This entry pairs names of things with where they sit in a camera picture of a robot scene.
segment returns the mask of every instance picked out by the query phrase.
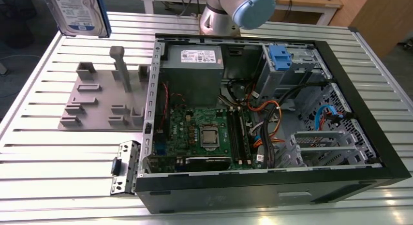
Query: green circuit board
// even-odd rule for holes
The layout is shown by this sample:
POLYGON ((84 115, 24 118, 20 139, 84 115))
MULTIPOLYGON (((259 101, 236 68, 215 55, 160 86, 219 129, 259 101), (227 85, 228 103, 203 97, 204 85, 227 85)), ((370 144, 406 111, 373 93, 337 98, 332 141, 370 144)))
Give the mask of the green circuit board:
MULTIPOLYGON (((249 161, 236 161, 233 159, 227 112, 227 109, 196 108, 171 110, 169 136, 165 141, 165 152, 159 157, 156 164, 161 172, 173 172, 173 165, 177 158, 196 156, 225 156, 232 158, 229 167, 232 170, 255 169, 256 166, 252 161, 247 135, 243 136, 243 139, 248 148, 247 156, 249 161), (204 130, 217 131, 219 144, 216 147, 205 148, 205 145, 203 147, 201 132, 204 130)), ((241 116, 243 120, 249 120, 249 114, 241 113, 241 116)))

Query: power supply label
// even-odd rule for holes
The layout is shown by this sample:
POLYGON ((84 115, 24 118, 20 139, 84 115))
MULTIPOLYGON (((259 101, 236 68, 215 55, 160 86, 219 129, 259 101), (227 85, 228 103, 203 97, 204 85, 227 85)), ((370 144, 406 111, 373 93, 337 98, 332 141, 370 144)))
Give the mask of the power supply label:
POLYGON ((216 63, 215 51, 211 50, 183 50, 181 63, 216 63))

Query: slotted aluminum surface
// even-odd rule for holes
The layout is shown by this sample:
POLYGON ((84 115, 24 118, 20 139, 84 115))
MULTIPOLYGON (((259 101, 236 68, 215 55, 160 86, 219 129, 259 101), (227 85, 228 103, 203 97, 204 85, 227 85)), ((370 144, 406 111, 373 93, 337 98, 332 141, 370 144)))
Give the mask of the slotted aluminum surface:
MULTIPOLYGON (((79 61, 112 70, 109 47, 125 47, 129 70, 149 64, 153 34, 197 34, 197 20, 109 13, 109 39, 61 37, 44 54, 0 125, 0 221, 59 224, 409 224, 413 179, 333 204, 151 215, 137 197, 112 198, 111 161, 117 144, 140 133, 60 132, 79 61)), ((413 171, 412 102, 357 33, 346 28, 267 23, 243 36, 326 41, 413 171)))

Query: white sticker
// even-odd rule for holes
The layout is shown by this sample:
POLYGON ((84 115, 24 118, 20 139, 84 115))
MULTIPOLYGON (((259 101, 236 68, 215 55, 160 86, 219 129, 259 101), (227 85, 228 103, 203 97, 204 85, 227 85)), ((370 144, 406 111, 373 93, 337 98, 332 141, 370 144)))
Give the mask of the white sticker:
POLYGON ((257 155, 257 161, 264 162, 264 155, 257 155))
POLYGON ((183 50, 181 63, 216 63, 215 51, 183 50))
POLYGON ((259 93, 256 91, 251 92, 252 96, 255 96, 256 98, 260 97, 259 93))
POLYGON ((76 30, 93 30, 95 25, 87 0, 56 0, 64 20, 76 30))

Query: hard drive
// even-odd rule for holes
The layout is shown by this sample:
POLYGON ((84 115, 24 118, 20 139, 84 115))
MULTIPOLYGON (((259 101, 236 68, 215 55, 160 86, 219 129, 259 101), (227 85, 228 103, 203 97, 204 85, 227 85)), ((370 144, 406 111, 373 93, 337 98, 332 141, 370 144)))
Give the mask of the hard drive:
POLYGON ((109 37, 111 25, 103 0, 45 0, 63 35, 109 37))

